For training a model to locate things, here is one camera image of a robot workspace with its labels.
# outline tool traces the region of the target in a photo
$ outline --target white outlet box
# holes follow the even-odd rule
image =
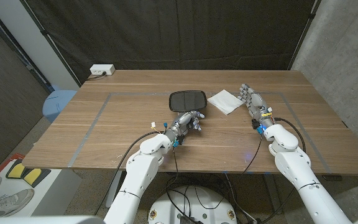
[[[101,75],[106,72],[106,75],[112,75],[116,68],[113,64],[94,64],[90,68],[92,75]]]

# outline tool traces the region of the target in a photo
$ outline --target wooden table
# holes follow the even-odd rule
[[[316,174],[358,175],[358,139],[297,71],[116,70],[86,82],[23,163],[57,169],[116,168],[132,142],[152,131],[151,122],[160,130],[164,122],[172,122],[177,114],[169,110],[170,93],[203,90],[209,98],[225,89],[237,96],[242,83],[261,93],[275,117],[300,130]],[[208,104],[201,112],[206,115],[200,121],[203,130],[190,131],[185,145],[176,149],[179,171],[242,172],[259,143],[247,108],[225,115]],[[278,173],[268,144],[262,141],[248,172]],[[172,153],[159,171],[175,171]]]

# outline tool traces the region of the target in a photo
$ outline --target blue chair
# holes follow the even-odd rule
[[[42,114],[52,123],[76,92],[75,90],[53,91],[44,102]]]

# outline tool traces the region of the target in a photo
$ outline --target black cable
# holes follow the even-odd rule
[[[298,129],[291,122],[287,121],[284,118],[274,118],[274,120],[276,120],[276,121],[284,121],[287,124],[289,124],[296,131],[296,133],[299,135],[299,138],[301,139],[301,142],[302,142],[302,150],[304,152],[306,152],[305,140],[303,140],[303,137],[302,137],[301,133],[298,131]]]
[[[111,184],[112,184],[114,178],[116,178],[116,175],[117,175],[117,173],[118,173],[118,170],[119,170],[121,164],[124,162],[125,157],[128,155],[128,152],[132,149],[132,147],[133,147],[139,140],[141,140],[142,138],[144,138],[144,137],[146,137],[146,136],[149,136],[149,135],[151,135],[151,134],[158,134],[158,131],[152,131],[152,132],[150,132],[150,133],[147,133],[147,134],[142,135],[140,138],[136,139],[136,141],[134,141],[134,143],[132,143],[131,146],[129,146],[129,148],[127,149],[127,151],[126,151],[125,154],[123,155],[121,161],[119,161],[118,166],[117,166],[117,169],[116,169],[116,171],[114,172],[114,175],[112,176],[112,179],[110,180],[109,187],[107,188],[107,191],[106,191],[106,193],[105,193],[104,196],[103,196],[103,199],[100,201],[100,204],[99,204],[99,206],[98,206],[98,209],[96,209],[96,211],[95,211],[95,213],[94,213],[93,215],[97,215],[97,214],[98,214],[98,211],[99,211],[100,207],[102,206],[104,199],[106,198],[107,194],[109,193]]]
[[[173,152],[173,158],[175,159],[175,166],[176,166],[176,168],[177,168],[177,175],[176,175],[176,177],[175,177],[175,180],[176,180],[176,179],[178,178],[178,173],[179,173],[179,171],[178,171],[177,157],[176,157],[176,155],[175,155],[175,148],[173,148],[172,152]],[[193,223],[195,223],[195,224],[202,223],[202,222],[200,222],[200,221],[197,221],[197,222],[196,222],[196,221],[192,220],[190,217],[188,217],[183,211],[181,211],[181,210],[177,207],[177,205],[172,201],[172,198],[171,198],[171,196],[169,195],[169,190],[168,190],[169,186],[168,186],[165,190],[167,191],[167,195],[168,195],[169,201],[171,201],[172,205],[173,205],[184,217],[186,217],[189,221],[191,221],[191,222],[193,222]]]
[[[243,212],[243,214],[244,214],[246,217],[249,217],[249,218],[253,219],[253,221],[257,222],[256,219],[254,219],[251,215],[249,215],[246,211],[244,211],[244,209],[242,209],[241,206],[237,203],[236,199],[234,198],[234,192],[233,192],[233,188],[232,188],[232,186],[231,186],[229,177],[227,176],[227,174],[224,174],[224,175],[226,176],[226,179],[227,179],[227,181],[229,182],[229,186],[230,186],[230,189],[231,189],[231,194],[232,194],[232,196],[233,196],[234,203],[240,208],[240,210]]]
[[[187,185],[186,189],[185,189],[185,196],[186,196],[186,192],[187,192],[187,189],[190,187],[190,185]],[[183,202],[183,211],[186,211],[186,198],[185,198],[185,201]],[[190,208],[190,201],[189,201],[189,217],[191,217],[191,208]]]
[[[224,196],[222,196],[222,199],[219,201],[219,203],[218,203],[214,208],[206,208],[206,207],[201,203],[200,198],[198,197],[197,188],[194,187],[194,190],[196,191],[196,196],[197,196],[198,202],[199,202],[200,205],[201,205],[203,208],[205,208],[205,209],[215,209],[215,208],[217,208],[217,207],[221,204],[221,202],[223,201],[223,199],[224,199]]]
[[[269,217],[267,217],[264,221],[262,221],[260,224],[264,224],[264,223],[267,223],[269,220],[271,220],[276,214],[278,211],[280,211],[284,205],[286,204],[286,202],[288,201],[288,199],[290,199],[291,195],[295,192],[295,188],[292,189],[292,191],[290,192],[290,194],[288,195],[288,197],[284,200],[284,202],[279,206],[279,208],[274,211]]]
[[[242,174],[244,174],[244,173],[247,171],[247,169],[249,168],[249,166],[251,166],[252,162],[254,161],[256,155],[257,155],[258,152],[259,152],[260,143],[262,143],[262,135],[260,135],[260,141],[259,141],[258,149],[256,150],[254,157],[252,158],[251,162],[248,164],[247,168],[246,168],[244,171],[242,171]]]
[[[181,194],[181,195],[183,195],[183,196],[185,196],[185,203],[183,204],[183,211],[185,212],[186,210],[185,210],[185,205],[186,205],[186,199],[187,199],[187,202],[189,203],[189,217],[191,216],[191,205],[190,205],[190,201],[189,201],[189,198],[186,196],[186,192],[185,193],[182,193],[182,192],[180,192],[180,191],[177,191],[177,190],[175,190],[175,189],[170,189],[171,191],[174,191],[174,192],[176,192],[176,193],[179,193],[179,194]]]
[[[103,72],[101,75],[98,75],[97,77],[87,78],[86,81],[96,80],[96,79],[101,78],[105,75],[106,75],[106,72]]]

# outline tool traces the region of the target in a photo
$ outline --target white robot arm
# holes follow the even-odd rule
[[[201,131],[198,117],[204,118],[204,115],[197,111],[180,113],[164,134],[145,140],[128,158],[127,175],[104,218],[107,224],[133,223],[140,198],[157,174],[163,155],[183,142],[188,129]]]
[[[351,223],[332,196],[321,185],[313,171],[308,155],[298,147],[298,139],[282,125],[276,124],[272,109],[248,85],[240,88],[238,99],[249,109],[250,115],[260,123],[260,132],[269,145],[278,170],[294,185],[313,221],[322,223]]]

